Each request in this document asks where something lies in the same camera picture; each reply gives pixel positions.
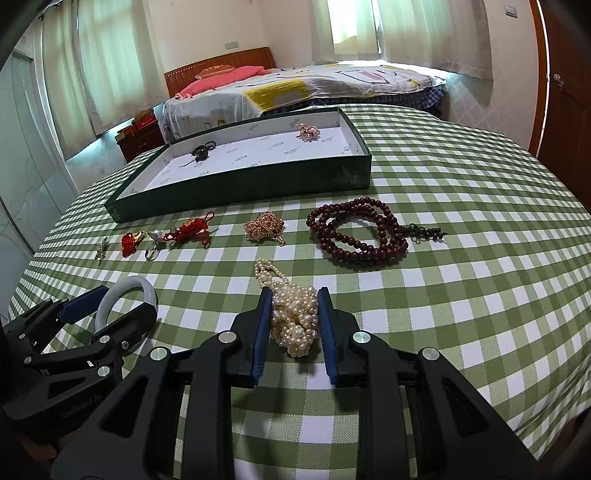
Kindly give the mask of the glass wardrobe door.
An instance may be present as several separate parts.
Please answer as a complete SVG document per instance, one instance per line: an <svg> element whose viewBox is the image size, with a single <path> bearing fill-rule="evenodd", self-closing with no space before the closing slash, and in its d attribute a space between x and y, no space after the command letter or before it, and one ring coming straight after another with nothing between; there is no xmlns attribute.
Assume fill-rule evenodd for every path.
<svg viewBox="0 0 591 480"><path fill-rule="evenodd" d="M77 196L47 124L40 24L1 69L1 321L35 252Z"/></svg>

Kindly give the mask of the left window curtain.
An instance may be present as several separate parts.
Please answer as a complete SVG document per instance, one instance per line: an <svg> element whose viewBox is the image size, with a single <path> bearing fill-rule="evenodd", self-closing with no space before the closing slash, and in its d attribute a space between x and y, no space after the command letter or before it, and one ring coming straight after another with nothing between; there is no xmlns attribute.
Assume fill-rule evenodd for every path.
<svg viewBox="0 0 591 480"><path fill-rule="evenodd" d="M167 97L146 1L62 1L48 8L42 59L66 160Z"/></svg>

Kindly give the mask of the pink pillow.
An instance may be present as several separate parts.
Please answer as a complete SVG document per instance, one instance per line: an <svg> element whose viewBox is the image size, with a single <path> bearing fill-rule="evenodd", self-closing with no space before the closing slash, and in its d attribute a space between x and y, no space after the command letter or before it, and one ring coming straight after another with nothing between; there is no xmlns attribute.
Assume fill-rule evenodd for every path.
<svg viewBox="0 0 591 480"><path fill-rule="evenodd" d="M269 74L270 70L263 66L242 66L235 68L231 71L218 73L205 78L200 78L182 90L177 92L174 97L176 99L191 98L200 93L204 93L208 90L214 90L221 88L231 83L246 80L252 77Z"/></svg>

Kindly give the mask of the rose gold pearl brooch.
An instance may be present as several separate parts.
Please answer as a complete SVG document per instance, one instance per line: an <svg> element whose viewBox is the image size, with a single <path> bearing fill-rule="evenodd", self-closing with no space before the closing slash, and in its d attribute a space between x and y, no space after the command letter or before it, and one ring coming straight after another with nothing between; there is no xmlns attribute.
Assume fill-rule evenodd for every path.
<svg viewBox="0 0 591 480"><path fill-rule="evenodd" d="M321 131L314 125L300 123L297 125L297 139L304 142L314 142L321 139Z"/></svg>

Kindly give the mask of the wooden headboard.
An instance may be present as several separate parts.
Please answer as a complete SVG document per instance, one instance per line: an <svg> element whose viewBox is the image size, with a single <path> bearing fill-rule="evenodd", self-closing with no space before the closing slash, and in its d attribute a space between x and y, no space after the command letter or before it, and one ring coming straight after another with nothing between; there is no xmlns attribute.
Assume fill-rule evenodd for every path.
<svg viewBox="0 0 591 480"><path fill-rule="evenodd" d="M274 61L269 47L259 47L226 53L190 63L164 73L169 96L174 97L178 92L192 83L202 70L219 65L233 67L253 65L270 69L276 66L276 61Z"/></svg>

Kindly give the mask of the pale jade bangle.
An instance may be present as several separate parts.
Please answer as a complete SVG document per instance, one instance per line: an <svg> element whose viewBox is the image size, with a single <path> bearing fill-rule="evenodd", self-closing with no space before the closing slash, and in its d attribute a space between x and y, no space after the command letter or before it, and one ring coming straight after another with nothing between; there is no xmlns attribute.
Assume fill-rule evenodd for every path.
<svg viewBox="0 0 591 480"><path fill-rule="evenodd" d="M157 309L157 295L152 284L141 276L126 277L109 288L100 301L94 318L96 333L106 327L108 316L117 301L134 290L140 290L143 294L143 302Z"/></svg>

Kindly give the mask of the bed with patterned quilt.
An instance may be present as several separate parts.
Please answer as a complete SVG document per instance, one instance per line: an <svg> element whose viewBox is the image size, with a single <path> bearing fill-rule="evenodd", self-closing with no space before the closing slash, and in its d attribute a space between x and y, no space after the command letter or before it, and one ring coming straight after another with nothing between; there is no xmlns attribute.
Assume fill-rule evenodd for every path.
<svg viewBox="0 0 591 480"><path fill-rule="evenodd" d="M383 60L338 62L286 69L166 100L159 124L167 142L243 120L311 105L376 103L427 111L446 94L434 70Z"/></svg>

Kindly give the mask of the window curtain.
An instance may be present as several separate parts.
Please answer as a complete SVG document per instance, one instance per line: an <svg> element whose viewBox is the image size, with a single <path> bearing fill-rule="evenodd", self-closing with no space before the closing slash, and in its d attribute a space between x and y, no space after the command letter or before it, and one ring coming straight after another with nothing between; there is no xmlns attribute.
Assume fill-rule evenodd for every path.
<svg viewBox="0 0 591 480"><path fill-rule="evenodd" d="M317 63L384 60L493 79L482 1L312 1Z"/></svg>
<svg viewBox="0 0 591 480"><path fill-rule="evenodd" d="M66 160L167 97L146 1L62 1L48 8L42 59Z"/></svg>

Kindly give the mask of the dark green jewelry tray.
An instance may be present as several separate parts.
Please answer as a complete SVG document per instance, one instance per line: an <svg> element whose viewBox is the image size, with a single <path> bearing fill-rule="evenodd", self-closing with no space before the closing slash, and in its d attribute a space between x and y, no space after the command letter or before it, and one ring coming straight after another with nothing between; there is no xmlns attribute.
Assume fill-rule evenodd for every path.
<svg viewBox="0 0 591 480"><path fill-rule="evenodd" d="M321 139L297 139L297 125L314 125ZM190 152L214 141L197 164ZM337 106L297 110L209 129L167 144L106 200L117 223L205 207L311 194L367 190L372 154Z"/></svg>

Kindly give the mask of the red items on nightstand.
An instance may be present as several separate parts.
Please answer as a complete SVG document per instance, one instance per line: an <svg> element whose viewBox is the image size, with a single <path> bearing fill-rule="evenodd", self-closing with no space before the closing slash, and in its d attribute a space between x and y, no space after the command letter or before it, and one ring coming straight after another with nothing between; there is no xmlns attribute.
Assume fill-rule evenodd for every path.
<svg viewBox="0 0 591 480"><path fill-rule="evenodd" d="M156 123L157 119L156 116L154 114L154 111L152 108L150 109L144 109L142 111L140 111L139 113L137 113L133 119L131 120L131 123L122 128L121 130L119 130L117 132L117 135L115 136L115 140L117 142L119 142L121 139L127 137L127 136L133 136L136 133L138 133L141 129L148 127L149 125Z"/></svg>

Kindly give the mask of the red knot tassel charm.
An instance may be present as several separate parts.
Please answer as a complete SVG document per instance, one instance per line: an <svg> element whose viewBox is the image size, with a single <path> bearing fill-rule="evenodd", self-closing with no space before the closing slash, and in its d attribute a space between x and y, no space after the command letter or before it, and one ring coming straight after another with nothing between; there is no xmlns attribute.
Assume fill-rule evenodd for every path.
<svg viewBox="0 0 591 480"><path fill-rule="evenodd" d="M213 218L214 211L208 211L204 217L187 220L178 228L174 227L166 232L162 236L162 240L174 247L198 241L204 248L208 248L211 245L211 232L208 230L208 223Z"/></svg>

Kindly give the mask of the white light switch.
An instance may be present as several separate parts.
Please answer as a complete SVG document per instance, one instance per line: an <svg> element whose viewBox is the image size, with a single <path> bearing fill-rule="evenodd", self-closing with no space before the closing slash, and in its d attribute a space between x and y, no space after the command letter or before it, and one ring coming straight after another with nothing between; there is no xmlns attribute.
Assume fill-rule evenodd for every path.
<svg viewBox="0 0 591 480"><path fill-rule="evenodd" d="M517 13L517 9L511 5L504 5L503 6L505 15L510 17L510 18L514 18L517 19L518 18L518 13Z"/></svg>

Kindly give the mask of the right window curtain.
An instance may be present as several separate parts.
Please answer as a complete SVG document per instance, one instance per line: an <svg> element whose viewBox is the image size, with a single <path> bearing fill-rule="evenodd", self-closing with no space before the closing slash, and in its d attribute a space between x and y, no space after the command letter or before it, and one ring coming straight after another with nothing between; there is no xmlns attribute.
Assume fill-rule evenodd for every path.
<svg viewBox="0 0 591 480"><path fill-rule="evenodd" d="M384 60L493 79L482 1L312 1L317 63Z"/></svg>

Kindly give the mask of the brown wooden door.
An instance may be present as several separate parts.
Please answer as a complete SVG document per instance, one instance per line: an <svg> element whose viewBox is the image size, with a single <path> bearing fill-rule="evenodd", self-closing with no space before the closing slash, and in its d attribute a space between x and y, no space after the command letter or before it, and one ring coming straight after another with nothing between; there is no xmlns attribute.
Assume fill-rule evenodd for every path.
<svg viewBox="0 0 591 480"><path fill-rule="evenodd" d="M590 55L543 1L531 3L539 61L530 152L590 207Z"/></svg>

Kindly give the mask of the black cord pendant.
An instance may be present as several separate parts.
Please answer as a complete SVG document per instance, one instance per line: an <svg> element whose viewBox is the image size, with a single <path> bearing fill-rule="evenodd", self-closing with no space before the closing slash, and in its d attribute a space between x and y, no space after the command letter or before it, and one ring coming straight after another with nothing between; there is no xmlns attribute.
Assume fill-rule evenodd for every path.
<svg viewBox="0 0 591 480"><path fill-rule="evenodd" d="M204 144L197 145L191 152L191 159L183 164L183 167L190 166L191 164L197 164L206 160L209 157L209 153L216 148L214 141L207 141Z"/></svg>

